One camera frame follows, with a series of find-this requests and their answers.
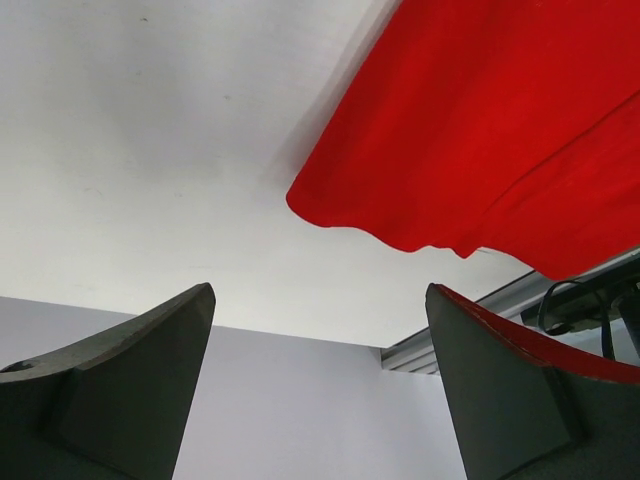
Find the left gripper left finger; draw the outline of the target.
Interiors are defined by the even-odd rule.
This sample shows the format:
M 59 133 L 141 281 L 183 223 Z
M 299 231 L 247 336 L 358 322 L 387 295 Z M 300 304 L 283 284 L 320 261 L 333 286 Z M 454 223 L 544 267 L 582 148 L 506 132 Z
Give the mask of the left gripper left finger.
M 212 286 L 197 284 L 3 368 L 2 478 L 172 478 L 215 306 Z

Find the red t shirt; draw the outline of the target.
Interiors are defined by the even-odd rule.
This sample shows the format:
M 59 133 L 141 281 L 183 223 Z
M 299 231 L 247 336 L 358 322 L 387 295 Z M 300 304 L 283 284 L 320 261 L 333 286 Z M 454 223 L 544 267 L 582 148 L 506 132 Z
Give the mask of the red t shirt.
M 639 5 L 403 1 L 286 201 L 562 280 L 639 244 Z

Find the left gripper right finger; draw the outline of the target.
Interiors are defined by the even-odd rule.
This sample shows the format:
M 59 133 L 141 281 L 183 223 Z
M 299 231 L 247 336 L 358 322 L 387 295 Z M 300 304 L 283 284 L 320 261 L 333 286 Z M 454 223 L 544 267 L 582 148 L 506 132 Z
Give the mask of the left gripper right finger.
M 518 332 L 432 285 L 486 332 L 441 374 L 468 478 L 638 478 L 638 367 Z

